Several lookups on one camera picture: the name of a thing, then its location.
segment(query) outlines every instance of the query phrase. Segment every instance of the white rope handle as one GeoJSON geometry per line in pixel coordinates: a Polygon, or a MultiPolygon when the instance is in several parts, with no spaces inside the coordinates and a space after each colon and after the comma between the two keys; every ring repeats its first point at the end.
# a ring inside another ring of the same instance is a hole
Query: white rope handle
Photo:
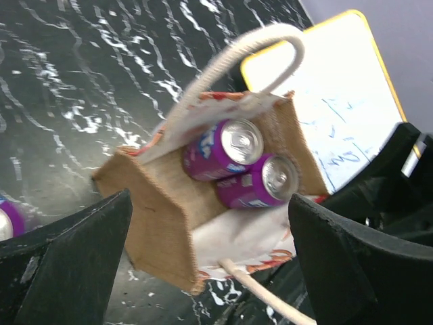
{"type": "Polygon", "coordinates": [[[257,298],[271,306],[272,309],[280,313],[287,320],[296,325],[317,325],[316,321],[293,308],[291,305],[288,305],[273,293],[269,292],[247,273],[238,269],[236,264],[230,259],[221,259],[218,263],[228,274],[234,276],[237,281],[241,282],[257,298]]]}
{"type": "Polygon", "coordinates": [[[226,47],[217,57],[212,59],[203,73],[188,85],[183,97],[170,110],[166,128],[170,130],[172,123],[176,123],[180,117],[187,113],[188,106],[198,98],[200,93],[207,91],[215,81],[220,79],[243,57],[279,41],[291,43],[295,49],[293,61],[269,86],[264,88],[260,93],[254,94],[253,98],[250,97],[248,103],[243,103],[244,109],[253,107],[262,97],[268,95],[278,87],[299,67],[304,58],[302,38],[303,33],[295,26],[289,24],[272,24],[241,35],[232,45],[226,47]]]}

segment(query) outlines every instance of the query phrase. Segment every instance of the gray wall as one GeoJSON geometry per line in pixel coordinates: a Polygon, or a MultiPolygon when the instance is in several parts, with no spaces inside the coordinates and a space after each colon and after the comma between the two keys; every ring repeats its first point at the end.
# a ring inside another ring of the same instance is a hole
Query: gray wall
{"type": "Polygon", "coordinates": [[[348,9],[367,18],[409,122],[433,132],[433,0],[300,0],[314,24],[348,9]]]}

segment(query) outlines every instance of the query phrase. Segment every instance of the burlap fabric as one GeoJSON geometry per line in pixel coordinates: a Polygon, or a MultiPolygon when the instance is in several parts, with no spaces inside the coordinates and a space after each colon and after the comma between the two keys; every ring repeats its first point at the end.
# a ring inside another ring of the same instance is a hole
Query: burlap fabric
{"type": "MultiPolygon", "coordinates": [[[[233,100],[242,98],[235,93],[233,100]]],[[[270,111],[252,120],[265,140],[265,152],[289,156],[300,174],[300,192],[327,194],[313,155],[300,128],[293,93],[270,111]]],[[[204,285],[198,280],[193,229],[226,211],[213,183],[195,181],[182,167],[182,148],[140,165],[120,147],[93,178],[102,195],[128,188],[133,216],[125,247],[136,269],[157,276],[193,294],[204,285]]]]}

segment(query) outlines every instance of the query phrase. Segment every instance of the whiteboard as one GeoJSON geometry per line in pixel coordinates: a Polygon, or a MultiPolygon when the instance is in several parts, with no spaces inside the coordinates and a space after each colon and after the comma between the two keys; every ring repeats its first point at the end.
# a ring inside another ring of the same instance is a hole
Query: whiteboard
{"type": "MultiPolygon", "coordinates": [[[[307,145],[334,193],[371,161],[406,118],[360,12],[343,13],[304,35],[304,62],[273,93],[295,91],[307,145]]],[[[281,42],[246,58],[241,71],[248,88],[265,88],[293,57],[294,48],[281,42]]],[[[410,161],[408,169],[416,156],[410,161]]]]}

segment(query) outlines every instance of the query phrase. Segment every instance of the jute tote bag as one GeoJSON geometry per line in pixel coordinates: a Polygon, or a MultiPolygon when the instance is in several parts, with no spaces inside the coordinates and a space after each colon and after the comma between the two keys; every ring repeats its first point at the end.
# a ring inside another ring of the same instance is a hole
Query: jute tote bag
{"type": "MultiPolygon", "coordinates": [[[[265,289],[258,288],[248,274],[284,263],[296,254],[288,206],[227,209],[219,202],[213,183],[195,181],[185,174],[181,154],[186,144],[213,124],[226,118],[247,118],[262,132],[266,153],[283,154],[295,164],[299,192],[327,195],[296,117],[292,100],[296,94],[271,94],[299,67],[304,56],[302,36],[287,24],[240,36],[188,86],[147,146],[117,148],[94,173],[103,196],[124,188],[131,191],[133,216],[125,248],[135,268],[194,295],[204,290],[209,278],[234,276],[251,285],[261,299],[275,302],[276,297],[263,295],[265,289]],[[288,68],[282,66],[284,72],[266,89],[260,93],[206,92],[245,55],[283,40],[294,46],[295,58],[288,68]]],[[[303,320],[297,324],[310,324],[303,320]]]]}

